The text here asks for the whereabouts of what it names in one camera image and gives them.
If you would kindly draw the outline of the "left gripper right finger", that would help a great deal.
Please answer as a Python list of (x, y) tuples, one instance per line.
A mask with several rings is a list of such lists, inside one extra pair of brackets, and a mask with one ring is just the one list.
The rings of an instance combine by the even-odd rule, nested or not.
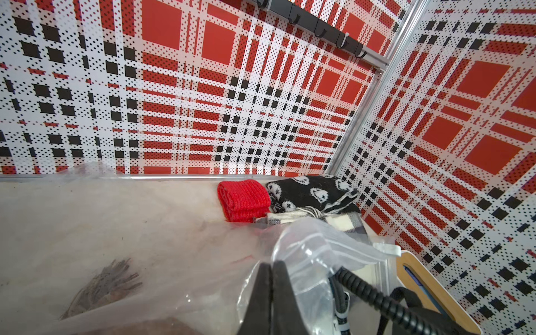
[(285, 262), (272, 267), (272, 334), (308, 334), (302, 319)]

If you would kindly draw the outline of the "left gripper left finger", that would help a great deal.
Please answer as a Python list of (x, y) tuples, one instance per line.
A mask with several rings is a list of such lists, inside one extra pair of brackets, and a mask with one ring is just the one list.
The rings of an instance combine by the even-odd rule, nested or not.
[(272, 324), (272, 266), (261, 263), (238, 335), (270, 335)]

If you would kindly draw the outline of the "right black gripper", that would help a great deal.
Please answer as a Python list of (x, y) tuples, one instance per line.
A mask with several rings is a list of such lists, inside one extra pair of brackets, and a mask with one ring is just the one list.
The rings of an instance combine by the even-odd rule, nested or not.
[[(425, 321), (433, 326), (437, 326), (444, 334), (475, 334), (466, 331), (462, 326), (458, 325), (455, 321), (446, 315), (440, 314), (431, 309), (424, 308), (421, 299), (415, 292), (407, 288), (398, 287), (392, 290), (389, 295), (393, 300), (397, 302), (405, 301), (408, 309), (415, 312), (419, 317), (422, 317)], [(384, 334), (389, 323), (392, 323), (392, 334), (410, 334), (401, 326), (395, 325), (384, 316), (381, 316), (378, 325), (377, 334)]]

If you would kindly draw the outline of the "red knitted scarf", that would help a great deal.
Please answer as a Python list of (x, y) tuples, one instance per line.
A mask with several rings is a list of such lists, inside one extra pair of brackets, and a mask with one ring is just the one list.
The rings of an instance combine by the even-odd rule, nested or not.
[(231, 223), (253, 223), (266, 216), (271, 207), (266, 188), (255, 180), (222, 181), (217, 194), (224, 216)]

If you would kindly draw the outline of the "black smiley pattern scarf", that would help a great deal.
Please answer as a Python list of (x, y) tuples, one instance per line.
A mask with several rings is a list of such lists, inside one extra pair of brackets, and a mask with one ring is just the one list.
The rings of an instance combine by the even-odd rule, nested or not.
[(346, 181), (331, 175), (301, 176), (266, 184), (275, 213), (312, 207), (324, 214), (360, 212), (359, 192)]

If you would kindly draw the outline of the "clear plastic vacuum bag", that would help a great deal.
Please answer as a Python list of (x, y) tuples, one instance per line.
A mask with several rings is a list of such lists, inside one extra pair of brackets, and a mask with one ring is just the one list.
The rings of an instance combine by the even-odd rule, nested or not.
[[(175, 318), (198, 334), (237, 334), (261, 263), (282, 260), (308, 334), (335, 334), (329, 284), (346, 267), (388, 293), (399, 247), (311, 217), (228, 222), (214, 181), (130, 181), (110, 172), (1, 180), (1, 333), (90, 334)], [(142, 285), (61, 320), (112, 261)]]

